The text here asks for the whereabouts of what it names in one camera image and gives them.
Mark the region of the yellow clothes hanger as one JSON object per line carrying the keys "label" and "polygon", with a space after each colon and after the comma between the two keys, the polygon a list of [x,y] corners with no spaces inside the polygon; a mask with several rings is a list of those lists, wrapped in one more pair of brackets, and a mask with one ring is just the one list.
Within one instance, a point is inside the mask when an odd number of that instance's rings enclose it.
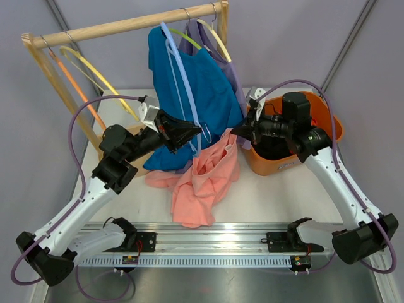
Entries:
{"label": "yellow clothes hanger", "polygon": [[118,95],[117,90],[110,84],[110,82],[99,72],[95,66],[88,61],[79,51],[76,42],[72,36],[64,31],[69,38],[71,47],[60,46],[59,52],[63,55],[78,71],[80,71],[98,90],[103,93],[105,90],[109,90],[113,95]]}

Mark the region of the light blue clothes hanger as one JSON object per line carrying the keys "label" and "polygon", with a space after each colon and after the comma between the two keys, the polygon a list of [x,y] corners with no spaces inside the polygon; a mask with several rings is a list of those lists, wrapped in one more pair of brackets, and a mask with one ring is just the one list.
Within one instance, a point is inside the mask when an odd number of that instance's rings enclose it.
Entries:
{"label": "light blue clothes hanger", "polygon": [[178,70],[180,72],[182,82],[183,82],[184,88],[186,90],[186,95],[187,95],[187,99],[188,99],[189,106],[190,106],[190,109],[191,109],[193,121],[202,130],[202,134],[205,137],[206,142],[207,143],[212,143],[212,137],[211,137],[211,134],[209,132],[209,129],[206,126],[201,125],[201,123],[199,122],[198,112],[197,112],[196,104],[195,104],[195,101],[194,101],[193,93],[192,93],[192,90],[191,90],[191,86],[189,84],[189,80],[188,80],[188,77],[187,77],[187,73],[186,73],[186,70],[184,68],[184,65],[183,65],[181,56],[179,54],[179,51],[177,49],[177,46],[176,46],[176,44],[174,42],[174,38],[172,37],[172,33],[177,33],[183,38],[187,38],[187,35],[185,35],[182,32],[178,32],[177,30],[174,30],[173,28],[169,28],[164,22],[161,22],[160,26],[161,26],[161,29],[163,31],[163,34],[166,37],[167,56],[169,58],[170,67],[171,67],[171,70],[172,70],[172,75],[173,75],[175,87],[176,87],[176,90],[177,90],[177,96],[178,96],[179,103],[180,103],[180,106],[181,106],[182,116],[183,116],[183,118],[185,118],[185,112],[184,112],[184,108],[183,108],[183,104],[182,104],[181,94],[179,93],[179,85],[177,83],[177,77],[175,75],[174,64],[172,63],[172,57],[174,57],[174,59],[176,61],[177,68],[178,68]]}

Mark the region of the orange clothes hanger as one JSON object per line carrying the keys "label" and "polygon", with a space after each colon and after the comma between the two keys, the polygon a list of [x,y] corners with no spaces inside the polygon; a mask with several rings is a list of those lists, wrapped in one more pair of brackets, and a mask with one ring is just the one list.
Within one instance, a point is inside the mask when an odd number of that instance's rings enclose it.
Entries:
{"label": "orange clothes hanger", "polygon": [[[44,41],[45,45],[47,46],[47,48],[49,49],[49,53],[51,58],[53,58],[53,60],[56,62],[56,64],[59,66],[59,68],[61,69],[61,71],[63,72],[63,74],[65,75],[65,77],[68,79],[68,81],[70,82],[70,84],[73,86],[73,88],[76,90],[76,92],[78,93],[78,95],[80,96],[80,98],[82,99],[82,101],[84,103],[88,102],[88,98],[86,97],[86,95],[84,94],[83,90],[81,89],[81,87],[79,86],[79,84],[76,82],[76,80],[74,79],[74,77],[71,75],[71,73],[69,72],[69,70],[67,69],[67,67],[64,65],[64,63],[60,60],[60,58],[56,55],[56,53],[50,48],[50,46],[48,45],[46,39],[44,39],[44,37],[42,35],[40,35],[41,39]],[[102,130],[106,130],[106,125],[103,122],[103,120],[101,119],[101,117],[97,114],[97,111],[94,109],[94,107],[92,105],[88,106],[89,111],[91,112],[92,116],[95,118],[95,120],[98,122],[98,125],[102,128]]]}

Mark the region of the black t shirt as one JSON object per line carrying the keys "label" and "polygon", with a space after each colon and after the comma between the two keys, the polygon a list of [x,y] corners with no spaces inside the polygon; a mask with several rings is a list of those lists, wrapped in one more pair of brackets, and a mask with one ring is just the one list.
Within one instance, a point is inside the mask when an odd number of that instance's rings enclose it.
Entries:
{"label": "black t shirt", "polygon": [[288,146],[285,143],[275,143],[275,144],[257,144],[253,146],[254,151],[263,159],[266,160],[281,160],[292,156]]}

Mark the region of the blue t shirt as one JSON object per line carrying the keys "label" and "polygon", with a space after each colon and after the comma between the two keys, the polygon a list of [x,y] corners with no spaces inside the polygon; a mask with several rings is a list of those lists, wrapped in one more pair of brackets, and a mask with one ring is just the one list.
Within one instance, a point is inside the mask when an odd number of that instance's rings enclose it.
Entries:
{"label": "blue t shirt", "polygon": [[[160,27],[148,34],[148,65],[153,75],[153,85],[157,93],[160,108],[170,116],[185,121],[193,121],[191,109],[176,61],[172,57],[174,71],[179,85],[185,118],[177,96],[172,70],[166,49],[166,37]],[[163,146],[145,162],[147,170],[179,170],[188,161],[199,156],[201,151],[215,144],[228,128],[232,128],[243,119],[242,111],[235,93],[222,70],[209,55],[201,49],[196,55],[179,53],[187,73],[189,84],[196,104],[199,122],[206,126],[212,137],[207,143],[201,133],[177,153],[171,153]]]}

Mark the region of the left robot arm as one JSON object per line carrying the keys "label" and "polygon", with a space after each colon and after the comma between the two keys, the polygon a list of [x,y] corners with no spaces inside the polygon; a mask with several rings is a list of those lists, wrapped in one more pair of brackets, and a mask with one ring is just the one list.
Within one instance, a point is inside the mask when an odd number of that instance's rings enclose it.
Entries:
{"label": "left robot arm", "polygon": [[103,157],[81,192],[49,223],[34,233],[22,232],[16,244],[24,259],[48,286],[67,278],[82,261],[110,249],[130,251],[136,245],[136,227],[120,217],[85,236],[79,231],[104,205],[115,199],[134,179],[138,169],[132,162],[165,146],[176,152],[201,128],[169,116],[161,109],[147,115],[148,124],[138,134],[115,124],[108,127],[100,143]]}

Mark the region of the green clothes hanger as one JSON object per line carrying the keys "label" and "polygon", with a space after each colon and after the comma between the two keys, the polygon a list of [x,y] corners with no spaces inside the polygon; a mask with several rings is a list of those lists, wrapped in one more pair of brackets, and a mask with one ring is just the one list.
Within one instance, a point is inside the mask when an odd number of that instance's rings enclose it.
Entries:
{"label": "green clothes hanger", "polygon": [[180,48],[183,49],[183,52],[187,52],[189,49],[186,44],[190,44],[197,51],[205,48],[205,45],[202,42],[201,35],[199,34],[199,28],[197,26],[197,19],[191,19],[190,14],[186,8],[181,8],[187,14],[187,23],[183,32],[176,30],[175,28],[169,27],[169,31],[171,33],[175,33],[179,35],[184,42],[180,43]]}

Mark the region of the pink t shirt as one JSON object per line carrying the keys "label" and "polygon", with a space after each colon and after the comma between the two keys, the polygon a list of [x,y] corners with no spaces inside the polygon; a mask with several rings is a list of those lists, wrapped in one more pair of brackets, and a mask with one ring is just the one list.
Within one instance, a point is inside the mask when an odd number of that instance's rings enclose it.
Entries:
{"label": "pink t shirt", "polygon": [[214,145],[202,150],[185,173],[147,173],[148,186],[172,192],[170,212],[174,223],[187,228],[215,223],[212,208],[224,199],[240,175],[237,136],[230,131],[226,129]]}

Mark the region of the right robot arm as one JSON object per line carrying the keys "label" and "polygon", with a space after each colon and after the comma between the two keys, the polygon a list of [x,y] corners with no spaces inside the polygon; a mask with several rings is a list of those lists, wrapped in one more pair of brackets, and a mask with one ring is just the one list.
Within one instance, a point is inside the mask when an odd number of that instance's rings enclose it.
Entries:
{"label": "right robot arm", "polygon": [[305,217],[287,227],[287,244],[294,250],[315,244],[332,248],[346,264],[354,264],[370,255],[392,249],[391,238],[399,223],[394,214],[383,214],[369,201],[342,164],[336,150],[335,134],[312,125],[311,105],[304,92],[288,92],[282,96],[281,113],[264,113],[265,92],[252,88],[246,97],[249,111],[232,130],[252,145],[264,137],[281,138],[320,181],[334,202],[344,228],[337,230],[329,223]]}

